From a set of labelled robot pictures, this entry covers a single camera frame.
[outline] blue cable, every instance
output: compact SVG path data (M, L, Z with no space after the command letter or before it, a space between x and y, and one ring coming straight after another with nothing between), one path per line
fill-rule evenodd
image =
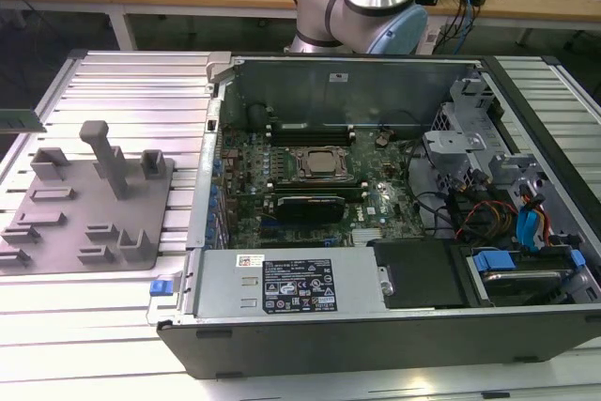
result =
M457 46L455 47L455 50L453 51L453 55L455 55L455 54L457 54L457 52L459 52L459 49L461 49L461 46L463 46L463 43L465 42L466 38L468 37L468 30L470 29L470 23L471 23L471 0L466 0L466 16L467 16L468 20L466 21L466 24L463 27L463 30L461 32L461 38L457 42Z
M457 42L457 46L455 47L455 50L453 51L453 55L455 55L455 54L457 54L457 52L459 52L459 49L461 49L461 46L463 45L466 38L468 37L470 23L471 23L471 0L466 0L466 12L465 12L464 16L468 20L466 21L465 25L463 25L463 27L461 28L461 35L460 35L459 41Z

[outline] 3d printed holder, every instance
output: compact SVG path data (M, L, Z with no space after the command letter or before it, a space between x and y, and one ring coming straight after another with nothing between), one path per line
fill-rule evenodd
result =
M38 150L36 178L0 234L0 275L154 266L174 162L160 150L126 160L108 130L104 121L80 130L96 162L70 162L58 147Z

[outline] cpu socket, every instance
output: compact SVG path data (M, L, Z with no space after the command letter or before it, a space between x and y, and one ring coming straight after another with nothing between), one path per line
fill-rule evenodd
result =
M340 147L307 147L296 149L298 180L346 179L346 153Z

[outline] power supply label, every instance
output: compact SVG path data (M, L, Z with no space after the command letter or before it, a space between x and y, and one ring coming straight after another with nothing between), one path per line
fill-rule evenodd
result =
M338 310L331 260L264 261L263 310L270 315Z

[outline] motherboard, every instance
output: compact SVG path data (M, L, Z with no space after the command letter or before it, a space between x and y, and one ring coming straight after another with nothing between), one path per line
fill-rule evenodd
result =
M228 247L364 246L423 237L403 179L408 143L395 138L379 128L321 139L225 129ZM296 146L302 143L309 146Z

